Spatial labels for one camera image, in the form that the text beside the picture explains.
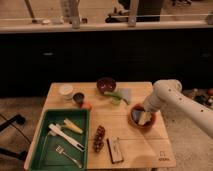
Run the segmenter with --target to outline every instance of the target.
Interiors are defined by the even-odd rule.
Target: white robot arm
[[[178,80],[159,80],[153,88],[153,92],[143,102],[146,111],[155,113],[167,103],[189,116],[213,138],[213,111],[181,94],[182,85]]]

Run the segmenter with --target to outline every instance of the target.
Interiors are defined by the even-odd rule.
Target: chair
[[[7,120],[6,122],[4,122],[3,124],[0,125],[0,132],[3,131],[8,126],[10,126],[15,121],[16,121],[17,124],[23,125],[25,123],[25,118],[22,117],[20,114],[15,115],[11,119]],[[20,154],[17,154],[15,152],[12,152],[12,151],[4,149],[4,148],[0,148],[0,154],[4,154],[4,155],[10,156],[10,157],[14,157],[14,158],[17,158],[17,159],[22,160],[22,161],[25,161],[26,156],[27,156],[26,151],[22,151]]]

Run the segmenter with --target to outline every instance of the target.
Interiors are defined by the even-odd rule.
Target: black panel
[[[52,82],[179,79],[213,87],[213,29],[0,35],[0,96],[46,95]]]

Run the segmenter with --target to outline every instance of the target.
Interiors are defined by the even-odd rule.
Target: cup
[[[73,86],[69,84],[63,84],[59,87],[59,94],[63,97],[65,100],[72,99],[73,95]]]

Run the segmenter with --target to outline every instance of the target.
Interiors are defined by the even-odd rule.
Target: box
[[[85,147],[84,152],[73,147],[64,138],[49,134],[49,125],[64,124],[64,119],[67,118],[73,121],[83,130],[83,134],[77,134],[69,129],[62,129],[65,134],[71,136]],[[83,171],[87,165],[87,149],[88,149],[88,133],[89,133],[89,112],[83,109],[54,109],[47,110],[44,114],[39,133],[36,139],[35,148],[32,153],[29,170],[44,171],[44,170],[69,170]],[[55,151],[56,146],[60,145],[65,149],[65,152],[71,157],[77,159],[83,164],[79,169],[77,165]]]

